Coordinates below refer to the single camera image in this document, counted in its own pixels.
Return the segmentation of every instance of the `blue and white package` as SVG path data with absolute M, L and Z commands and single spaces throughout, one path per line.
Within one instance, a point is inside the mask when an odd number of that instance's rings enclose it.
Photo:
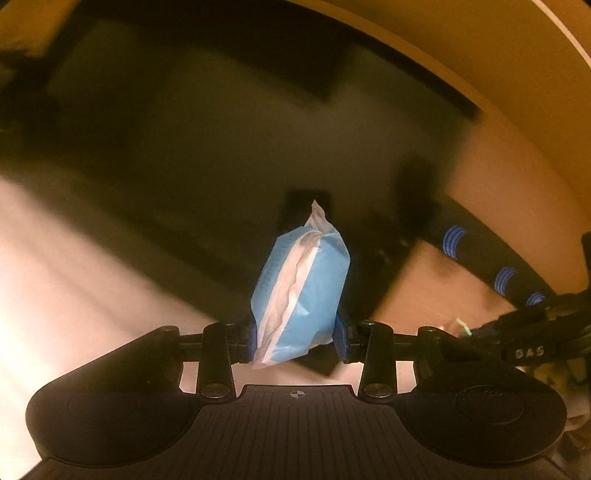
M 314 201 L 306 224 L 277 238 L 252 294 L 256 367 L 332 341 L 348 269 L 347 247 Z

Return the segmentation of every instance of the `metal screw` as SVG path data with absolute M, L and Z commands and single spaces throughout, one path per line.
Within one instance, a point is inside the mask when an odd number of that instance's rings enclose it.
M 392 390 L 390 385 L 383 383 L 370 383 L 363 389 L 363 391 L 366 395 L 373 398 L 386 398 L 394 393 L 394 390 Z
M 230 393 L 230 389 L 221 383 L 210 383 L 201 389 L 201 395 L 207 398 L 223 398 Z

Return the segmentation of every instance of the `blue curved lines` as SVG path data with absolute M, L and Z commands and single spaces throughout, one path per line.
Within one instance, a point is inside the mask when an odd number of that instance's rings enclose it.
M 466 235 L 466 233 L 466 230 L 464 230 L 461 226 L 452 226 L 443 237 L 443 253 L 445 253 L 448 257 L 457 260 L 456 248 L 460 242 L 460 239 Z
M 517 270 L 513 267 L 503 267 L 499 270 L 495 278 L 495 290 L 498 294 L 505 296 L 507 283 L 513 275 L 517 273 Z
M 540 293 L 539 291 L 532 293 L 530 295 L 530 297 L 527 299 L 527 301 L 525 302 L 525 304 L 528 307 L 531 307 L 532 305 L 535 305 L 537 303 L 540 303 L 541 301 L 544 301 L 546 299 L 546 297 L 544 296 L 543 293 Z

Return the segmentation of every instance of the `blue packet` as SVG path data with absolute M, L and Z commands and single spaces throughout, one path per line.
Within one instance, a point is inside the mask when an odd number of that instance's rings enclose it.
M 252 294 L 255 367 L 332 341 L 349 261 L 340 233 L 314 201 L 306 224 L 277 238 Z

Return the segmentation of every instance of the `ridged black surface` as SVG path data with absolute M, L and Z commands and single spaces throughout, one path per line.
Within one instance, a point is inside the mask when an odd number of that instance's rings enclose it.
M 294 398 L 291 393 L 305 395 Z M 420 445 L 395 410 L 349 386 L 250 385 L 235 402 L 201 410 L 189 431 L 149 460 L 85 469 L 47 459 L 24 480 L 564 480 L 550 462 L 507 469 L 452 462 Z

